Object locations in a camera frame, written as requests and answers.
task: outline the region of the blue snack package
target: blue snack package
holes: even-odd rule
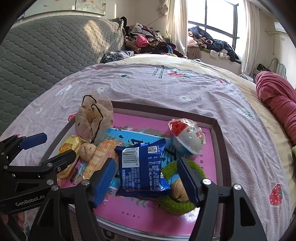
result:
[[[163,138],[149,144],[115,147],[121,182],[117,195],[157,197],[171,194],[171,188],[160,172],[165,145]]]

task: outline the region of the pink bedsheet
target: pink bedsheet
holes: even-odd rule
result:
[[[292,85],[283,77],[264,71],[256,76],[256,92],[296,145],[296,91]]]

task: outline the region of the green yarn toy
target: green yarn toy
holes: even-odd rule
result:
[[[198,164],[196,164],[191,160],[188,160],[188,159],[186,160],[192,169],[197,170],[199,174],[203,178],[205,178],[205,173]],[[163,167],[161,169],[161,172],[164,178],[168,181],[173,174],[177,173],[177,161],[171,162],[170,164]],[[169,213],[172,213],[172,214],[178,214],[178,215],[185,214],[195,209],[195,206],[192,202],[177,202],[168,196],[160,197],[157,199],[157,201],[159,202],[162,208],[164,208],[165,210],[167,210]]]

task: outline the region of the pile of clothes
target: pile of clothes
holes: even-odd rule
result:
[[[154,31],[139,23],[125,26],[124,44],[127,50],[135,53],[166,54],[186,58],[176,50],[176,45],[163,37],[160,31]]]
[[[188,47],[198,47],[200,50],[210,50],[210,55],[217,58],[228,58],[231,62],[241,64],[233,48],[225,41],[213,39],[205,30],[199,26],[189,28],[188,30]]]
[[[116,52],[108,52],[103,55],[100,63],[105,64],[105,63],[109,63],[109,62],[113,62],[113,61],[117,61],[117,60],[126,59],[126,58],[129,58],[132,56],[134,56],[133,51],[118,50]]]

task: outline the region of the wrapped biscuit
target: wrapped biscuit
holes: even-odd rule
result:
[[[92,174],[95,171],[101,170],[106,160],[110,157],[113,158],[116,162],[116,172],[118,171],[118,156],[115,153],[114,148],[118,145],[121,145],[121,141],[118,139],[113,140],[105,140],[102,141],[96,150],[94,151],[94,154],[90,161],[87,164],[87,167],[85,168],[83,172],[83,178],[84,179],[90,179]]]
[[[79,137],[74,136],[74,135],[69,135],[67,137],[67,139],[65,140],[65,142],[61,145],[57,155],[65,152],[67,150],[72,149],[73,151],[76,152],[76,159],[65,170],[63,170],[63,171],[61,171],[60,173],[57,174],[58,179],[64,179],[64,178],[67,178],[70,175],[72,169],[75,167],[76,162],[77,162],[77,160],[79,158],[79,153],[78,152],[79,152],[79,148],[80,148],[82,143],[83,143],[83,140],[80,139]]]

